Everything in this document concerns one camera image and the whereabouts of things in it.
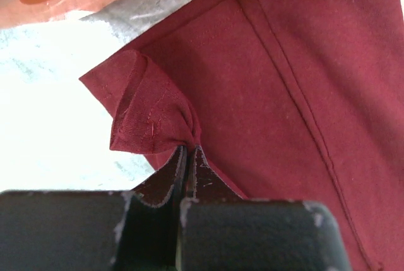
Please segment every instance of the stitching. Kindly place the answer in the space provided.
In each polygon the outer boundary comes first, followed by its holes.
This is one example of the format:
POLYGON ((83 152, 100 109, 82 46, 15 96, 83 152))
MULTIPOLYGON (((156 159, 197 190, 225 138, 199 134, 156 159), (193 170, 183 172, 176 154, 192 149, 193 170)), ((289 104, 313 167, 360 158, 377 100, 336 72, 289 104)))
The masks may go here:
MULTIPOLYGON (((360 250, 361 250, 361 254, 362 254, 362 256, 364 257, 365 262, 366 262, 366 264, 368 265, 368 267, 369 267, 370 269, 372 269, 372 267, 371 267, 371 266, 372 266, 371 260, 369 259, 369 257, 367 256, 367 254, 366 254, 366 252, 365 252, 365 249, 364 249, 364 246, 363 246, 363 244, 362 244, 362 241, 361 241, 360 238, 359 238, 359 235, 358 235, 357 230, 356 230, 356 228, 355 228, 355 224, 354 224, 354 222, 353 222, 353 220, 352 220, 352 217, 351 217, 351 215, 350 215, 349 208, 348 208, 348 205, 347 205, 347 202, 346 202, 346 199, 345 199, 345 195, 343 194, 343 190, 342 190, 342 187, 341 187, 340 182, 339 182, 339 180, 338 180, 338 176, 336 175, 335 165, 334 165, 334 162, 333 162, 333 160, 332 160, 332 158, 331 158, 331 154, 330 154, 330 151, 329 151, 329 149, 328 149, 328 147, 327 147, 327 144, 326 144, 326 142, 325 142, 324 135, 323 135, 323 133, 321 132, 321 130, 319 129, 318 122, 316 121, 316 118, 314 117, 314 113, 313 113, 313 111, 312 111, 312 109, 311 109, 311 106, 310 106, 310 104, 309 104, 309 101, 308 101, 307 97, 305 96, 304 92, 302 91, 302 88, 301 88, 301 86, 300 86, 300 84, 299 84, 299 82, 298 82, 298 80, 297 80, 297 78, 296 78, 295 72, 294 72, 294 70, 293 70, 292 65, 290 64, 290 61, 289 61, 289 59, 288 59, 288 57, 287 57, 287 55, 286 55, 286 53, 285 53, 285 50, 283 49, 283 47, 282 47, 282 45, 281 45, 279 39, 277 38, 277 36, 275 35, 275 33, 274 33, 274 31, 273 31, 273 28, 272 28, 272 26, 271 26, 270 19, 268 18, 268 15, 267 15, 266 12, 264 11, 261 2, 260 2, 259 0, 257 0, 257 2, 258 2, 258 4, 259 4, 259 7, 261 8, 261 11, 262 11, 263 14, 265 15, 266 21, 267 21, 267 23, 268 23, 268 26, 269 26, 269 28, 270 28, 270 30, 271 30, 272 35, 274 36, 274 38, 275 38, 275 40, 276 40, 276 42, 277 42, 279 48, 280 48, 281 51, 282 51, 283 56, 284 56, 285 59, 286 59, 286 62, 287 62, 287 64, 288 64, 288 66, 289 66, 290 72, 292 73, 292 76, 293 76, 293 78, 294 78, 294 81, 296 82, 296 85, 297 85, 297 87, 299 88, 299 92, 300 92, 300 94, 303 96, 304 102, 306 103, 306 106, 307 106, 307 108, 309 109, 311 118, 312 118, 312 120, 314 121, 314 125, 315 125, 315 127, 316 127, 316 129, 317 129, 317 131, 318 131, 318 133, 319 133, 319 135, 320 135, 320 137, 321 137, 321 139, 320 139, 320 140, 321 140, 321 143, 323 144, 323 146, 324 146, 324 148, 325 148, 325 152, 324 152, 325 154, 324 154, 323 151, 320 149, 319 144, 318 144, 318 140, 316 139, 316 137, 313 135, 312 131, 310 130, 310 128, 309 128, 309 126, 308 126, 306 120, 304 119, 304 116, 303 116, 303 114, 302 114, 302 111, 301 111, 300 108, 299 108, 299 105, 296 103, 295 99, 292 97, 292 94, 290 93, 289 89, 288 89, 288 93, 289 93, 289 95, 291 96, 291 99, 294 101, 296 107, 298 108, 299 113, 300 113, 300 115, 302 116, 302 118, 303 118, 303 120, 304 120, 304 122, 305 122, 305 124, 306 124, 307 129, 310 131, 310 134, 312 135, 312 138, 313 138, 313 140, 314 140, 315 143, 316 143, 316 146, 317 146, 317 148, 318 148, 318 150, 319 150, 320 155, 322 156, 322 159, 323 159, 323 161, 324 161, 324 163, 325 163, 325 166, 326 166, 327 169, 329 170, 329 173, 331 172, 331 179, 332 179, 333 184, 334 184, 334 187, 335 187, 335 189, 336 189, 336 191, 337 191, 338 197, 339 197, 339 199, 340 199, 340 203, 342 204, 342 207, 343 207, 343 211, 344 211, 344 213, 345 213, 345 216, 347 217, 348 223, 350 224, 350 227, 351 227, 351 230, 352 230, 352 232, 353 232, 353 235, 355 236, 356 242, 358 243, 358 246, 359 246, 359 248, 360 248, 360 250)), ((265 51, 267 52, 268 56, 272 59, 272 57, 271 57, 269 51, 267 50, 266 46, 265 46, 264 43, 262 42, 260 36, 259 36, 258 34, 257 34, 257 36, 258 36, 259 40, 261 41, 261 43, 263 44, 263 47, 265 48, 265 51)), ((273 59, 272 59, 272 61, 273 61, 273 64, 275 65, 275 67, 277 68, 277 70, 278 70, 280 76, 282 77, 282 74, 280 73, 280 70, 278 69, 278 66, 275 64, 275 62, 274 62, 273 59)))

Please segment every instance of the white surface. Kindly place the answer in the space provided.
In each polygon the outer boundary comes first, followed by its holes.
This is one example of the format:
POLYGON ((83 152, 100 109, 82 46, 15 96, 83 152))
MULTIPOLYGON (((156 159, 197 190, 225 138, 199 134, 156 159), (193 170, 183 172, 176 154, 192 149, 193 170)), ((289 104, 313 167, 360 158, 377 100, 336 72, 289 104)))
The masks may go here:
POLYGON ((109 150, 112 118, 78 81, 190 0, 120 0, 82 21, 0 31, 0 191, 125 190, 153 170, 109 150))

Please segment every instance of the red cloth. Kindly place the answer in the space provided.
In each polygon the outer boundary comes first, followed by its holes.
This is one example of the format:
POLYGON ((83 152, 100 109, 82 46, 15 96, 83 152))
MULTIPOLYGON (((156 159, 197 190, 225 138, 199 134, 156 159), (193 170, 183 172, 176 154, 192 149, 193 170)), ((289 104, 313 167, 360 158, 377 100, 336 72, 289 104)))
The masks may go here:
POLYGON ((398 271, 403 65, 400 0, 194 0, 81 80, 111 149, 200 141, 247 197, 326 204, 354 270, 398 271))

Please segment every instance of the folded cloth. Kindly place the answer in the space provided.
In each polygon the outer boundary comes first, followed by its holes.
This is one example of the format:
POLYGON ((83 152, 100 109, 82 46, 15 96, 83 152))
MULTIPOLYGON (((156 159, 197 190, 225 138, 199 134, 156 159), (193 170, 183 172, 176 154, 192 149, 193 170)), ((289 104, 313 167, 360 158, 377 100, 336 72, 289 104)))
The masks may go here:
POLYGON ((400 0, 194 0, 81 80, 114 116, 111 148, 200 143, 246 197, 327 205, 354 270, 395 271, 403 64, 400 0))

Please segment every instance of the maroon fabric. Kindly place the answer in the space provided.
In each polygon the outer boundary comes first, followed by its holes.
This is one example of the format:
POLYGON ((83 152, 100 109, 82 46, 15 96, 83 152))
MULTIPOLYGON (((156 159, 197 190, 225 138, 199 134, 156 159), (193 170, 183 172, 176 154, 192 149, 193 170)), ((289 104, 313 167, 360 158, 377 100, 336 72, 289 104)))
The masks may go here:
POLYGON ((247 197, 326 204, 354 270, 397 271, 403 64, 400 0, 194 0, 81 80, 112 149, 200 143, 247 197))

